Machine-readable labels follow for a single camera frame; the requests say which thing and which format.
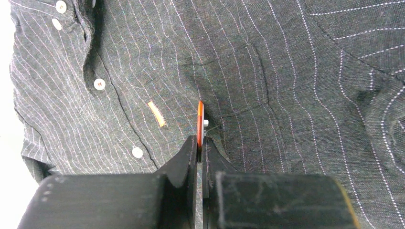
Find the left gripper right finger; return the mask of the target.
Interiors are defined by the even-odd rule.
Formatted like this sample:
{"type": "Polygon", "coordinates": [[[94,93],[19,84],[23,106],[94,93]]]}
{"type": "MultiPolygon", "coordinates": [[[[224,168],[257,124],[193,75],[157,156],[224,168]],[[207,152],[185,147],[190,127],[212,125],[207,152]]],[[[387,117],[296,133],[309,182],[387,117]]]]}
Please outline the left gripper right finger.
{"type": "Polygon", "coordinates": [[[210,138],[202,145],[205,229],[358,229],[343,186],[315,174],[237,171],[210,138]]]}

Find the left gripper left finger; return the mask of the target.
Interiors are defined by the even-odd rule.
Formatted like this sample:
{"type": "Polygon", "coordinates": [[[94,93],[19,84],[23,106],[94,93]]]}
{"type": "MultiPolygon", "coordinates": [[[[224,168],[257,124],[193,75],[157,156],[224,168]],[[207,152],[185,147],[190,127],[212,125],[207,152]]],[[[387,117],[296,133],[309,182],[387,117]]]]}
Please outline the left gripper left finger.
{"type": "Polygon", "coordinates": [[[189,136],[154,173],[48,177],[19,228],[193,229],[197,142],[189,136]]]}

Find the orange round brooch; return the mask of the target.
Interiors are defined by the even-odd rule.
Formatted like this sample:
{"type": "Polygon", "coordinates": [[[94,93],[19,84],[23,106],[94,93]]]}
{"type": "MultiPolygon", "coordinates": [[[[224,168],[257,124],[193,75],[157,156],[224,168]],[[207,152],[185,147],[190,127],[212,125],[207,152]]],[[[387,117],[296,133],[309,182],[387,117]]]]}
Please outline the orange round brooch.
{"type": "Polygon", "coordinates": [[[204,118],[205,115],[205,108],[204,103],[199,101],[198,103],[198,111],[197,111],[197,146],[199,149],[202,148],[204,138],[206,135],[205,128],[208,127],[209,121],[204,118]]]}

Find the black pinstriped shirt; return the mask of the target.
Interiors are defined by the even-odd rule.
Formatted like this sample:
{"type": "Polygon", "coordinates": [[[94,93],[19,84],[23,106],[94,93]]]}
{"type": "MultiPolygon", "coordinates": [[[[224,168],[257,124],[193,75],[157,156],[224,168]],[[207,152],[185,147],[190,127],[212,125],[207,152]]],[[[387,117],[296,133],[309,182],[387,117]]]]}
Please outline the black pinstriped shirt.
{"type": "Polygon", "coordinates": [[[364,229],[405,226],[402,0],[12,0],[21,156],[154,172],[195,134],[240,171],[324,174],[364,229]]]}

